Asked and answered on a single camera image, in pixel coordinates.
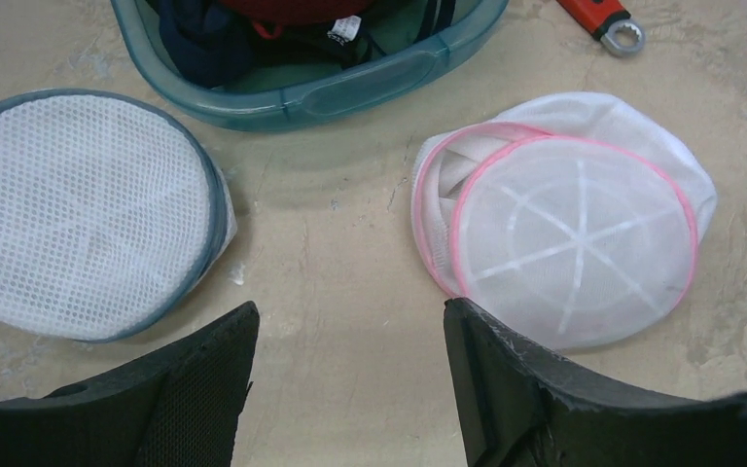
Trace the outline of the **small pink-zip mesh bag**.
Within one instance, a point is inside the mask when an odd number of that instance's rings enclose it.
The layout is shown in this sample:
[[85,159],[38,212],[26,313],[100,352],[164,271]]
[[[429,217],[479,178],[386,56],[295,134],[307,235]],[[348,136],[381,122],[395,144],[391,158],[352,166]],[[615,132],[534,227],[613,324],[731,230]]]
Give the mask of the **small pink-zip mesh bag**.
[[410,213],[447,294],[568,350],[668,315],[693,281],[717,201],[671,132],[616,96],[572,91],[426,140]]

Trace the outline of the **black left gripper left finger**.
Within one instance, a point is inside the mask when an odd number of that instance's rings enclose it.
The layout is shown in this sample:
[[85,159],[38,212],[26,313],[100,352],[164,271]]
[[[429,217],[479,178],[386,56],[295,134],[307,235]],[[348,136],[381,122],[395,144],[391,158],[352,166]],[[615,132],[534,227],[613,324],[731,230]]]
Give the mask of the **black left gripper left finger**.
[[228,466],[260,315],[194,333],[40,399],[0,402],[0,466]]

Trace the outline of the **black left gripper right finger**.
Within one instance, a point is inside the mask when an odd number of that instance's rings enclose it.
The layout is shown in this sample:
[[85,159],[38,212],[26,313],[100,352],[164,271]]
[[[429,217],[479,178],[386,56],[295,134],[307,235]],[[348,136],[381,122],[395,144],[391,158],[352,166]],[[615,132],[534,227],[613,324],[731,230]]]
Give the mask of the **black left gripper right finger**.
[[709,401],[605,377],[467,299],[445,343],[471,466],[747,466],[747,392]]

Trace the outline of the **navy blue bra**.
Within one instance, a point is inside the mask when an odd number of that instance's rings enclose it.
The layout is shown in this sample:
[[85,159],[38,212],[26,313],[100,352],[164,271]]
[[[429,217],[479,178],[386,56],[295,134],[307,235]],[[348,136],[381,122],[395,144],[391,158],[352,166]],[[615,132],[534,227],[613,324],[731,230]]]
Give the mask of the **navy blue bra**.
[[364,12],[332,22],[286,27],[263,39],[249,21],[218,1],[152,1],[162,44],[187,81],[206,89],[234,85],[263,68],[299,66],[312,78],[331,76],[388,55],[374,35],[377,26],[417,13],[411,44],[451,26],[453,1],[374,1]]

